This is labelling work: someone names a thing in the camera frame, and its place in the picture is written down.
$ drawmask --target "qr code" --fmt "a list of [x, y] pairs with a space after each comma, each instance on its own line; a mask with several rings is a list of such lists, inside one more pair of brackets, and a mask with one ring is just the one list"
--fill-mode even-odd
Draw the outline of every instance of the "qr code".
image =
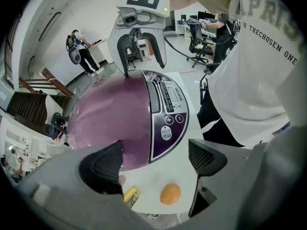
[[204, 19], [204, 20], [201, 21], [201, 23], [202, 23], [202, 24], [208, 24], [208, 23], [211, 23], [211, 21], [210, 21], [210, 20], [205, 20], [205, 19]]
[[161, 136], [164, 140], [169, 140], [172, 137], [172, 131], [169, 127], [161, 129]]

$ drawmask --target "yellow object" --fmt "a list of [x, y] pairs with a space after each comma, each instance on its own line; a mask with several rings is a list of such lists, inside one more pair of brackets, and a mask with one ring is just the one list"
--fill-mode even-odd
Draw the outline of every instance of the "yellow object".
[[137, 186], [130, 187], [125, 193], [124, 193], [124, 202], [132, 208], [132, 206], [135, 204], [135, 202], [140, 197], [140, 191]]
[[181, 197], [181, 189], [175, 183], [167, 184], [161, 195], [160, 202], [164, 205], [172, 205], [176, 203]]

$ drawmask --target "computer monitor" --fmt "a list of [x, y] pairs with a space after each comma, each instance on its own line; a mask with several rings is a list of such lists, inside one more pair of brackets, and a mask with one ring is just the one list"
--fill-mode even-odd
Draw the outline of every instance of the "computer monitor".
[[198, 11], [198, 19], [215, 19], [215, 15], [211, 13]]

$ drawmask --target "white t-shirt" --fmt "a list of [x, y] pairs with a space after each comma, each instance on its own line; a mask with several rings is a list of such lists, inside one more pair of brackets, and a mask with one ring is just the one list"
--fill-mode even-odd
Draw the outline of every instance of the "white t-shirt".
[[78, 38], [79, 40], [81, 40], [82, 37], [84, 37], [84, 35], [80, 32], [75, 32], [74, 35], [76, 36], [76, 38]]
[[300, 59], [303, 36], [281, 0], [241, 0], [238, 43], [209, 78], [214, 106], [242, 145], [289, 119], [275, 90]]

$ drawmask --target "white wall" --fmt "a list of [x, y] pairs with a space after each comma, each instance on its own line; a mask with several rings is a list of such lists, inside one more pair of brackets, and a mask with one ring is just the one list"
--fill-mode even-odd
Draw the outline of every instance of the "white wall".
[[30, 39], [35, 23], [42, 13], [48, 0], [30, 0], [23, 11], [13, 42], [12, 72], [14, 89], [19, 90], [19, 76], [22, 73], [24, 56], [27, 51], [27, 41]]
[[83, 72], [67, 54], [66, 38], [74, 29], [89, 42], [108, 38], [118, 16], [117, 0], [73, 0], [53, 24], [45, 39], [39, 43], [32, 71], [44, 67], [64, 84]]

